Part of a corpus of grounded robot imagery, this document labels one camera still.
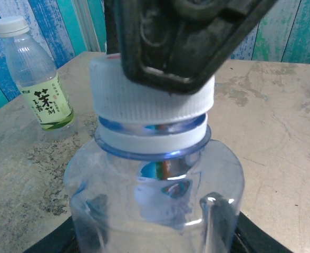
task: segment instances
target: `stone tabletop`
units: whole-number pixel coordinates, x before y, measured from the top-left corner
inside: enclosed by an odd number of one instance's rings
[[[0,109],[0,252],[22,252],[70,215],[62,177],[93,137],[89,61],[59,69],[77,133],[51,140],[21,96]],[[212,137],[238,155],[242,212],[293,252],[310,252],[310,65],[227,61],[216,74]]]

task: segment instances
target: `plastic water bottle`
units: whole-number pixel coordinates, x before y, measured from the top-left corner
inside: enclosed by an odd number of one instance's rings
[[[43,130],[69,127],[74,111],[62,89],[54,62],[30,35],[22,16],[0,19],[11,77]]]
[[[119,55],[90,74],[99,127],[64,176],[81,252],[229,252],[244,176],[210,139],[214,77],[184,96],[132,83]]]

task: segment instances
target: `green label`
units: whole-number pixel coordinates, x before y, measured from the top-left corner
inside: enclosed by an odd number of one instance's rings
[[[58,129],[74,121],[73,108],[58,74],[47,82],[21,87],[20,92],[44,130]]]

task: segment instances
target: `bottle neck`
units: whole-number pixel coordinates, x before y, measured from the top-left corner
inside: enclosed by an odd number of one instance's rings
[[[5,44],[12,44],[12,43],[19,43],[22,41],[28,41],[28,40],[32,40],[32,36],[30,34],[30,32],[18,35],[18,36],[14,36],[14,37],[8,37],[8,38],[3,38],[3,41]]]
[[[97,144],[106,152],[135,160],[167,160],[194,153],[211,137],[207,115],[175,123],[144,125],[99,117]]]

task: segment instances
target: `blue wooden wall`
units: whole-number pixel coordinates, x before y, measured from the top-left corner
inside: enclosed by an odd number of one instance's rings
[[[85,5],[90,17],[76,9],[79,4]],[[0,17],[12,15],[26,18],[32,36],[57,67],[90,48],[84,24],[93,28],[98,48],[104,49],[103,0],[0,0]],[[279,0],[231,58],[310,63],[310,0]],[[0,107],[18,95],[0,39]]]

